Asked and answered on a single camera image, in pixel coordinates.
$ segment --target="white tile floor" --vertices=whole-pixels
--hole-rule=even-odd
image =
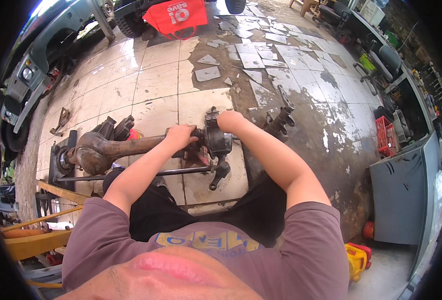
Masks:
[[[355,60],[343,45],[304,34],[300,37],[316,44],[321,51],[311,52],[315,54],[311,56],[293,46],[277,45],[288,68],[268,69],[268,74],[274,78],[273,86],[283,84],[288,94],[292,91],[308,93],[312,108],[326,117],[320,125],[339,122],[341,131],[333,134],[339,143],[349,139],[353,147],[361,149],[360,140],[376,134],[372,110],[380,105],[380,100],[371,95],[366,83],[359,81],[361,75],[353,67]],[[147,47],[147,42],[140,38],[126,39],[80,62],[70,85],[55,92],[46,114],[39,144],[37,178],[47,178],[50,147],[54,141],[62,140],[49,133],[50,128],[56,127],[62,107],[71,112],[70,121],[63,127],[65,137],[69,130],[77,130],[80,137],[107,116],[120,121],[130,114],[135,119],[134,128],[144,136],[162,135],[166,128],[175,124],[203,127],[204,114],[212,105],[221,111],[232,109],[230,88],[200,91],[193,86],[194,65],[188,58],[198,43],[199,38],[191,38]],[[346,68],[334,61],[335,55]],[[118,163],[128,166],[140,157],[123,157]],[[216,191],[208,189],[213,174],[167,176],[165,179],[176,203],[194,205],[241,197],[248,190],[248,179],[240,144],[233,145],[227,161],[231,172],[220,181]],[[179,159],[170,159],[163,169],[179,167]],[[76,176],[87,175],[76,171]],[[75,189],[86,195],[92,192],[103,195],[100,181],[77,182]]]

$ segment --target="car headlight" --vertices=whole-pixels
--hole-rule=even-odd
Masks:
[[[33,72],[31,71],[31,69],[24,68],[24,70],[23,70],[23,78],[25,80],[31,80],[32,77],[33,77]]]

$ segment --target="plastic crate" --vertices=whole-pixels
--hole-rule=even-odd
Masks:
[[[398,152],[393,124],[384,116],[376,119],[376,133],[378,135],[378,152],[388,157]]]

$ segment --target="office chair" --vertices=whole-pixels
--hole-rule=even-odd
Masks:
[[[330,8],[321,4],[321,0],[319,0],[318,8],[320,9],[319,17],[313,17],[313,21],[318,22],[316,27],[323,26],[329,29],[334,36],[338,34],[351,15],[351,9],[339,1],[333,4],[333,8]]]
[[[373,90],[371,90],[371,93],[373,96],[376,96],[378,94],[378,89],[376,88],[376,83],[379,84],[381,87],[383,86],[379,81],[376,80],[375,76],[381,75],[385,78],[388,82],[393,82],[393,76],[396,76],[398,74],[398,70],[401,67],[401,58],[399,57],[398,53],[394,51],[391,47],[387,45],[382,45],[378,51],[378,56],[372,49],[376,45],[376,41],[371,41],[371,47],[368,51],[368,57],[371,63],[375,66],[375,69],[373,71],[368,71],[362,64],[360,63],[354,63],[353,67],[360,67],[363,72],[366,74],[363,76],[360,81],[363,82],[365,79],[368,79],[371,85],[373,86]]]

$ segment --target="red bag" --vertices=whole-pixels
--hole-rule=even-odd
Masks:
[[[172,0],[155,4],[146,11],[143,19],[168,39],[171,38],[167,34],[182,39],[174,33],[193,27],[193,33],[182,39],[187,40],[196,32],[196,26],[207,24],[204,0]]]

